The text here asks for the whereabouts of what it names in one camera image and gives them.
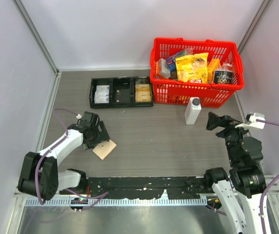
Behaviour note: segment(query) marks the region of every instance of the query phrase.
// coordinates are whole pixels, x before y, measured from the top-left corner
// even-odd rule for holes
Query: orange package
[[[219,61],[219,58],[213,58],[209,65],[207,66],[207,83],[212,83],[214,78],[214,71],[217,68],[220,68],[221,62]]]

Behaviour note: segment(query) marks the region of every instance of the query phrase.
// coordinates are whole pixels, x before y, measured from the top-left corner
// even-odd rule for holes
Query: robotic arm
[[[58,166],[75,148],[84,145],[85,149],[90,149],[109,140],[110,137],[104,122],[99,120],[99,116],[91,112],[85,112],[77,124],[68,127],[67,135],[64,134],[46,149],[37,153],[27,153],[19,177],[18,190],[22,193],[37,196],[36,166],[40,158],[49,151],[41,164],[41,172],[39,172],[41,197],[44,200],[50,200],[57,191],[66,188],[72,188],[75,192],[82,192],[87,185],[85,172],[68,169],[59,173]]]
[[[261,142],[251,136],[243,137],[251,128],[264,128],[264,116],[253,114],[247,116],[248,123],[241,123],[230,116],[222,116],[210,112],[206,129],[213,130],[224,127],[216,133],[217,137],[225,139],[229,163],[232,169],[230,180],[239,193],[243,210],[235,198],[229,178],[223,168],[209,169],[205,173],[208,187],[216,193],[224,206],[233,233],[260,234],[263,233],[260,216],[260,196],[266,188],[265,177],[258,163],[263,159]],[[264,200],[264,219],[267,233],[270,233],[266,199]]]

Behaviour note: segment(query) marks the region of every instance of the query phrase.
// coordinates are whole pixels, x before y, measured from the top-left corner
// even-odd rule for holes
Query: white connector
[[[264,129],[265,123],[257,122],[256,120],[265,120],[265,116],[259,113],[251,113],[246,116],[247,123],[238,124],[236,128],[244,128],[244,129]]]

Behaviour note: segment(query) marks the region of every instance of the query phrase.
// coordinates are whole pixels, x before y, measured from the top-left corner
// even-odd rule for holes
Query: blue package
[[[170,69],[170,71],[171,72],[176,71],[176,64],[175,64],[176,57],[182,57],[185,55],[192,55],[192,54],[193,54],[193,50],[191,48],[186,48],[185,50],[182,50],[182,51],[176,53],[175,55],[168,57],[167,65],[168,65],[168,68]]]

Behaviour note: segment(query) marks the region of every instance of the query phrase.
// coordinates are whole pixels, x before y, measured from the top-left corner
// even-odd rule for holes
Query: gray table
[[[235,97],[219,109],[203,108],[194,125],[185,124],[186,107],[181,105],[90,109],[91,78],[135,75],[148,73],[147,70],[62,73],[54,107],[99,114],[117,147],[103,161],[91,150],[80,147],[59,169],[76,168],[88,176],[201,176],[213,167],[224,167],[228,171],[224,140],[215,136],[216,131],[207,131],[205,126],[209,111],[241,119]],[[59,113],[67,125],[76,122],[73,115]],[[52,115],[45,146],[63,132],[58,119]]]

